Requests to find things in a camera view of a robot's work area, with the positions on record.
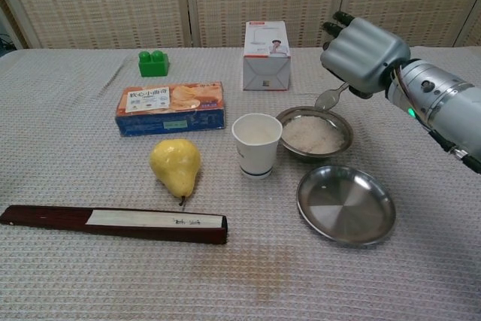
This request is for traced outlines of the steel bowl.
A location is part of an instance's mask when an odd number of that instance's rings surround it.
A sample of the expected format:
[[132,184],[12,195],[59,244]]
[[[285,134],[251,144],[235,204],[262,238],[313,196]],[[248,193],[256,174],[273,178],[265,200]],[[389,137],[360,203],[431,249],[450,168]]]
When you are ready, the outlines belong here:
[[350,145],[352,144],[353,140],[353,133],[350,124],[341,116],[330,112],[330,111],[321,111],[314,106],[300,106],[289,108],[281,112],[277,115],[277,119],[282,123],[283,127],[297,117],[307,117],[307,116],[314,116],[320,117],[324,120],[327,120],[333,127],[339,130],[344,136],[344,143],[342,147],[333,152],[328,154],[311,154],[311,153],[304,153],[300,150],[295,149],[294,147],[287,144],[281,135],[280,143],[295,157],[304,161],[304,162],[318,162],[322,159],[327,159],[332,156],[336,156],[344,151],[346,151]]

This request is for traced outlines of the yellow pear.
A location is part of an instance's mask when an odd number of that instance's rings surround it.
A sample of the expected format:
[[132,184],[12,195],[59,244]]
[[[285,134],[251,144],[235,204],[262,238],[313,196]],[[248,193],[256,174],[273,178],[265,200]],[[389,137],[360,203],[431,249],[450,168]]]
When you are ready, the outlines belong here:
[[180,199],[179,206],[185,207],[201,167],[198,148],[185,138],[160,141],[150,154],[150,167],[168,191]]

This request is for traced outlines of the flat steel plate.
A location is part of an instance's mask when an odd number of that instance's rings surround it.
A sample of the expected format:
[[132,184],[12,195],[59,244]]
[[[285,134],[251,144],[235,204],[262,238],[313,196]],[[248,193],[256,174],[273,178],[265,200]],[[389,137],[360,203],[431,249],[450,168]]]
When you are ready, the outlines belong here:
[[298,212],[325,238],[351,247],[379,244],[395,229],[397,210],[375,177],[343,165],[308,171],[296,189]]

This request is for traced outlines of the green toy brick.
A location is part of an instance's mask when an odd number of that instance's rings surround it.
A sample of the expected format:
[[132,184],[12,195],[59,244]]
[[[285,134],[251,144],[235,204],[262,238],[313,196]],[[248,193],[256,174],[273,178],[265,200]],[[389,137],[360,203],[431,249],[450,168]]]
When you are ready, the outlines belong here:
[[168,75],[170,62],[168,54],[161,50],[141,51],[138,54],[138,67],[142,77],[164,77]]

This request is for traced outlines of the white paper cup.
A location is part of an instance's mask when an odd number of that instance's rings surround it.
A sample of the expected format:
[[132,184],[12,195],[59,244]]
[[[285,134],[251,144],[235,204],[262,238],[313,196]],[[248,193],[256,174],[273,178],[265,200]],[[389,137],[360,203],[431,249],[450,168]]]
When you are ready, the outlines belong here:
[[271,174],[282,132],[282,123],[267,114],[245,114],[234,122],[231,133],[246,177],[261,180]]

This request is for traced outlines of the white rice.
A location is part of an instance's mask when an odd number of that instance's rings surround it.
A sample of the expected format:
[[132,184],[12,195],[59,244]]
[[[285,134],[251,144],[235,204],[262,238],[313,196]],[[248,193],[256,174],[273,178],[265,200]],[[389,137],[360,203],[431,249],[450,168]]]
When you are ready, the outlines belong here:
[[282,139],[304,153],[328,154],[339,150],[343,134],[320,117],[297,117],[283,127]]

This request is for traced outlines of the white red carton box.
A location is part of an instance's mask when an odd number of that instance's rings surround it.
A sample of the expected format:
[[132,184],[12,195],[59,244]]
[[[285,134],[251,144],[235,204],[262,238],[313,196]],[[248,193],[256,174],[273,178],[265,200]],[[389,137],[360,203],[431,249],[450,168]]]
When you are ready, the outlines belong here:
[[291,52],[285,22],[246,22],[243,90],[287,90],[290,74]]

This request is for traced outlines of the metal spoon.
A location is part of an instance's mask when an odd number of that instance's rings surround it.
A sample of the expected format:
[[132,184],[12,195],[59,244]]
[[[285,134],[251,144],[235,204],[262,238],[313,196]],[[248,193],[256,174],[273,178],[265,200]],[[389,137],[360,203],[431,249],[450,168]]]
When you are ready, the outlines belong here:
[[315,101],[315,107],[321,111],[332,109],[340,99],[340,94],[349,87],[348,83],[343,83],[337,89],[329,89],[319,95]]

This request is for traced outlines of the orange blue cookie box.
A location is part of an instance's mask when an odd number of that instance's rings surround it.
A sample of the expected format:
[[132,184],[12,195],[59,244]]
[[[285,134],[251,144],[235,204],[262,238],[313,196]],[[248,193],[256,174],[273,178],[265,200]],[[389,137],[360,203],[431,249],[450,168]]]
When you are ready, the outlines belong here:
[[115,121],[122,136],[223,129],[223,87],[220,82],[128,87]]

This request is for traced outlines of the folded dark wooden fan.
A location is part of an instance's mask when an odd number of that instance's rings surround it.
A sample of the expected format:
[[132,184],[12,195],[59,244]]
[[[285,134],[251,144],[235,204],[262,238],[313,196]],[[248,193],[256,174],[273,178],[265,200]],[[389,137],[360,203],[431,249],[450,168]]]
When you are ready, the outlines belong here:
[[201,244],[225,244],[228,234],[223,215],[105,207],[11,205],[0,223]]

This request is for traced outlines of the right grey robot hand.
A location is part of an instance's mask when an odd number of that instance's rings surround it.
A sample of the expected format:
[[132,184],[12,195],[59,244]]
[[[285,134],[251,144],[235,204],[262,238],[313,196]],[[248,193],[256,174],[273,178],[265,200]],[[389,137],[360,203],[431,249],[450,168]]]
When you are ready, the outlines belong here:
[[322,66],[359,98],[384,91],[392,71],[410,60],[408,44],[361,17],[337,11],[333,18],[322,24],[332,37],[322,46]]

